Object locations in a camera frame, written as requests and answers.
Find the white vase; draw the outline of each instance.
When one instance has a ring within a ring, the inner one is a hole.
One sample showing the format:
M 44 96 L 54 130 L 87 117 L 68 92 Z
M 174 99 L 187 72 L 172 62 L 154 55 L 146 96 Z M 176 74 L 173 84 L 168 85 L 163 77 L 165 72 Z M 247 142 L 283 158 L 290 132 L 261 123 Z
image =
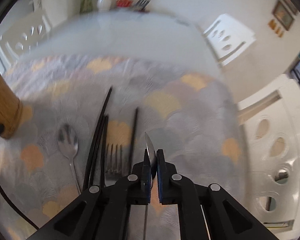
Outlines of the white vase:
M 111 8 L 111 1 L 112 0 L 98 0 L 97 7 L 99 12 L 109 11 Z

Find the fork tines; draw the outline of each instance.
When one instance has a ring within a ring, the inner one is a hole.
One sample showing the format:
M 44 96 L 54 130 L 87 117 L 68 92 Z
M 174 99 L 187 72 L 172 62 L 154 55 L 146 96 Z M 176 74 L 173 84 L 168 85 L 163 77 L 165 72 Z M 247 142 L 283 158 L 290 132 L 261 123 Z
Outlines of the fork tines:
M 106 173 L 122 175 L 122 145 L 107 145 L 106 150 Z

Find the white chair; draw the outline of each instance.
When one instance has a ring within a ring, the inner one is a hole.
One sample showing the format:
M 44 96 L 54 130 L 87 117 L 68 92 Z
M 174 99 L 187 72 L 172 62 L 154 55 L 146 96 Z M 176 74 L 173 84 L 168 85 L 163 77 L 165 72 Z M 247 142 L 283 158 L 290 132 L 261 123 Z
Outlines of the white chair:
M 300 236 L 300 87 L 285 74 L 238 103 L 248 210 L 279 239 Z
M 251 29 L 228 14 L 220 15 L 203 35 L 222 66 L 238 57 L 256 40 Z
M 50 31 L 50 25 L 44 10 L 38 9 L 16 21 L 0 38 L 0 52 L 11 65 L 19 57 L 38 46 Z

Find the spoon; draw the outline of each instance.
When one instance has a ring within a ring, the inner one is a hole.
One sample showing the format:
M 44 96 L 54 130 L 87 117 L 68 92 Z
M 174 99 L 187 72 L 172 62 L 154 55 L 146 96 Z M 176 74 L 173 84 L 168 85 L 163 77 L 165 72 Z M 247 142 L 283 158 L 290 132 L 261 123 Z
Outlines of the spoon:
M 60 152 L 66 157 L 70 162 L 70 168 L 72 172 L 72 177 L 75 182 L 78 194 L 81 194 L 77 174 L 75 173 L 73 160 L 78 153 L 78 137 L 74 129 L 68 125 L 64 124 L 58 131 L 58 146 Z

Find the black chopstick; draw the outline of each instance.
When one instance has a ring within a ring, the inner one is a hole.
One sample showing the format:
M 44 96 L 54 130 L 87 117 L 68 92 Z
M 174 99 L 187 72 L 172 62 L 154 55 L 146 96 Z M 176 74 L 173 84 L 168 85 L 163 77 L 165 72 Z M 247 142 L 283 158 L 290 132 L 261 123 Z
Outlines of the black chopstick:
M 139 108 L 137 107 L 135 110 L 135 113 L 134 113 L 133 128 L 132 128 L 130 149 L 129 149 L 129 156 L 128 156 L 128 169 L 129 169 L 128 172 L 129 172 L 129 174 L 131 174 L 131 172 L 132 172 L 132 154 L 133 154 L 133 148 L 134 148 L 134 141 L 136 139 L 138 112 L 139 112 Z
M 94 178 L 94 173 L 96 171 L 96 162 L 97 162 L 97 157 L 98 157 L 98 151 L 101 145 L 101 136 L 102 136 L 102 131 L 105 125 L 105 120 L 106 117 L 103 116 L 102 117 L 102 121 L 101 121 L 101 131 L 100 133 L 98 133 L 97 136 L 97 141 L 96 141 L 96 147 L 95 147 L 95 151 L 93 152 L 93 156 L 92 156 L 92 162 L 91 162 L 91 169 L 90 169 L 90 173 L 89 173 L 89 181 L 88 181 L 88 188 L 90 188 L 93 185 L 93 178 Z
M 89 177 L 90 177 L 90 171 L 91 171 L 91 167 L 92 167 L 92 159 L 93 159 L 93 153 L 95 152 L 95 148 L 96 148 L 96 144 L 97 144 L 97 137 L 98 135 L 101 136 L 102 133 L 102 129 L 103 127 L 101 126 L 101 121 L 103 118 L 103 115 L 105 114 L 105 110 L 112 92 L 112 86 L 110 87 L 108 94 L 106 96 L 106 100 L 103 104 L 103 107 L 101 109 L 101 113 L 98 119 L 98 123 L 96 126 L 96 130 L 94 131 L 93 134 L 93 139 L 92 139 L 92 143 L 91 143 L 91 147 L 90 147 L 90 151 L 89 151 L 89 155 L 88 155 L 88 160 L 87 160 L 87 165 L 86 165 L 86 170 L 84 172 L 84 180 L 83 180 L 83 186 L 82 186 L 82 191 L 86 190 L 88 188 L 89 185 Z
M 105 186 L 105 156 L 106 156 L 106 140 L 107 140 L 107 128 L 108 128 L 109 116 L 106 115 L 105 125 L 103 129 L 101 156 L 100 156 L 100 188 Z

